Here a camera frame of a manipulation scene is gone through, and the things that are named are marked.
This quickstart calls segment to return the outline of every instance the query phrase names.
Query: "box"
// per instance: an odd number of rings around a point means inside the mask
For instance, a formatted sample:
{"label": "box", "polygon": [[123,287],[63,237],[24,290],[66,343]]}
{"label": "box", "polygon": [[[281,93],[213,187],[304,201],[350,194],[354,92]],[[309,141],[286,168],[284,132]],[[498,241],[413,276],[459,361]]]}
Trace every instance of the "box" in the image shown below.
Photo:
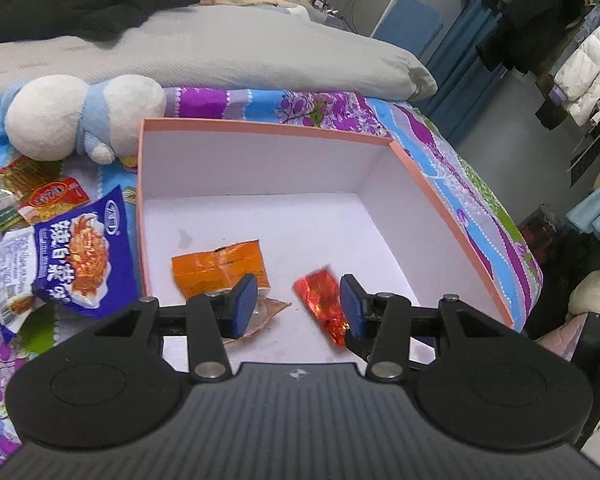
{"label": "box", "polygon": [[[293,293],[295,280],[324,265],[338,277],[354,274],[368,292],[395,292],[416,305],[437,307],[443,294],[459,294],[512,325],[465,234],[388,138],[286,124],[145,120],[138,228],[144,291],[162,305],[185,301],[171,274],[173,256],[260,240],[269,296],[292,305],[254,337],[227,345],[234,368],[244,361],[363,367],[329,342]],[[165,341],[164,357],[186,369],[184,341]]]}

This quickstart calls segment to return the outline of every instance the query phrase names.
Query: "white logo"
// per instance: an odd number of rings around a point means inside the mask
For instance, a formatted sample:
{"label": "white logo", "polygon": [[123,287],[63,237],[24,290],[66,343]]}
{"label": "white logo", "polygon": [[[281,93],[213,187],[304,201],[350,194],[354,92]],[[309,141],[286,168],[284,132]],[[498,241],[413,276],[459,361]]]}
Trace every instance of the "white logo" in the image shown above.
{"label": "white logo", "polygon": [[107,200],[104,206],[104,226],[107,234],[115,234],[120,225],[120,211],[113,200]]}
{"label": "white logo", "polygon": [[289,375],[292,376],[294,379],[296,379],[296,380],[299,381],[305,375],[307,375],[307,372],[305,372],[304,370],[302,370],[302,368],[296,368],[296,370],[292,370],[291,372],[289,372]]}

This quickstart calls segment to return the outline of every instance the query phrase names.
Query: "metal screw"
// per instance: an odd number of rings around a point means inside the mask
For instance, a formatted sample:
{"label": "metal screw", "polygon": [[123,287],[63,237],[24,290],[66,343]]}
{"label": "metal screw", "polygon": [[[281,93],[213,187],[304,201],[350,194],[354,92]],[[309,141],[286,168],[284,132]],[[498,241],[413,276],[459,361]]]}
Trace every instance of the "metal screw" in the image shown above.
{"label": "metal screw", "polygon": [[226,372],[226,368],[216,361],[205,361],[196,366],[194,371],[196,375],[205,379],[217,379]]}
{"label": "metal screw", "polygon": [[395,379],[402,375],[402,367],[391,361],[380,361],[371,367],[371,373],[381,379]]}

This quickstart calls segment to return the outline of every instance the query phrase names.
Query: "red wrapper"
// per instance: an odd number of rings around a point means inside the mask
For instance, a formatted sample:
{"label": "red wrapper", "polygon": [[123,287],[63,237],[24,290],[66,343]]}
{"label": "red wrapper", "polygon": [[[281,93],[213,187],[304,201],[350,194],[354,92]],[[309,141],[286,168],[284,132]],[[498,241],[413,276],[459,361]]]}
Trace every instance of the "red wrapper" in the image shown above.
{"label": "red wrapper", "polygon": [[338,346],[344,346],[344,333],[349,328],[340,306],[340,284],[327,267],[300,278],[294,292],[314,314],[322,328]]}

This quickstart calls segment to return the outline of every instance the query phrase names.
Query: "white puffer jacket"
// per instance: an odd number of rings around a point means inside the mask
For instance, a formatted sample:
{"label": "white puffer jacket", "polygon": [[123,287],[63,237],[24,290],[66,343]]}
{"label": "white puffer jacket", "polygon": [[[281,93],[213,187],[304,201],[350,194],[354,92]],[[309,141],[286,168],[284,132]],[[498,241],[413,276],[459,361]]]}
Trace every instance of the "white puffer jacket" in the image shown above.
{"label": "white puffer jacket", "polygon": [[[558,70],[555,83],[567,97],[564,107],[579,126],[585,124],[600,99],[600,26]],[[600,122],[600,110],[592,121]]]}

